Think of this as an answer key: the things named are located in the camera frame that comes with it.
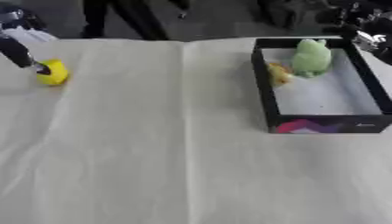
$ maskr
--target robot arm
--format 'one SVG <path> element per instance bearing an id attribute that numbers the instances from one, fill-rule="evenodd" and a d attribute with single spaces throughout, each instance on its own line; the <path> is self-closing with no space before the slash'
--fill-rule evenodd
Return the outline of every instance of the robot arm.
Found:
<path id="1" fill-rule="evenodd" d="M 317 15 L 322 24 L 336 24 L 325 29 L 350 39 L 362 50 L 392 65 L 392 2 L 389 0 L 345 1 Z"/>

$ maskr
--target floor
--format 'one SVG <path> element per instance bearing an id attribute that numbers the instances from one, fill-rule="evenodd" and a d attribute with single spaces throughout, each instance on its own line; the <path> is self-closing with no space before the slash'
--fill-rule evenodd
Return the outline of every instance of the floor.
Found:
<path id="1" fill-rule="evenodd" d="M 78 38 L 84 25 L 81 0 L 9 1 L 36 11 L 48 23 L 49 31 L 63 39 Z M 170 37 L 179 41 L 314 35 L 319 32 L 311 17 L 290 31 L 264 23 L 256 0 L 193 0 L 185 20 L 178 19 L 179 10 L 166 0 L 150 0 L 150 5 Z M 108 38 L 140 39 L 113 11 L 108 16 L 106 33 Z"/>

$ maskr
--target person's leg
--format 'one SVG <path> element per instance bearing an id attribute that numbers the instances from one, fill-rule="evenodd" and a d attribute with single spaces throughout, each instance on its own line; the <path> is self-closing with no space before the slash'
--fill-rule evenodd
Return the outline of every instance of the person's leg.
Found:
<path id="1" fill-rule="evenodd" d="M 105 17 L 108 13 L 108 0 L 83 0 L 83 10 L 87 25 L 83 38 L 99 38 L 105 31 Z"/>
<path id="2" fill-rule="evenodd" d="M 113 0 L 115 12 L 146 40 L 168 40 L 166 32 L 144 0 Z"/>

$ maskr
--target stuffed animal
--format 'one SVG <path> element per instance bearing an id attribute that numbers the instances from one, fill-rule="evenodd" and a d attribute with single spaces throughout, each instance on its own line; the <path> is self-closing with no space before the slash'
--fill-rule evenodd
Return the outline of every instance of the stuffed animal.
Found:
<path id="1" fill-rule="evenodd" d="M 291 71 L 278 63 L 267 63 L 269 74 L 271 75 L 271 84 L 274 87 L 280 87 L 291 81 Z"/>
<path id="2" fill-rule="evenodd" d="M 295 75 L 311 78 L 325 73 L 331 61 L 332 53 L 324 39 L 303 39 L 298 44 L 291 65 Z"/>

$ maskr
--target white paper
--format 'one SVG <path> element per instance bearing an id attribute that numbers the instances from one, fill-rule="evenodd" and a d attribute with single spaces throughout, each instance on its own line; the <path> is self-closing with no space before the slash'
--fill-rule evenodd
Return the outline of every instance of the white paper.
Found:
<path id="1" fill-rule="evenodd" d="M 253 44 L 31 45 L 64 87 L 2 57 L 0 223 L 392 223 L 391 131 L 266 133 Z"/>
<path id="2" fill-rule="evenodd" d="M 263 49 L 265 60 L 291 66 L 294 49 Z M 275 87 L 276 102 L 283 115 L 380 115 L 375 100 L 346 53 L 332 49 L 332 63 L 317 77 L 293 76 L 290 83 Z"/>

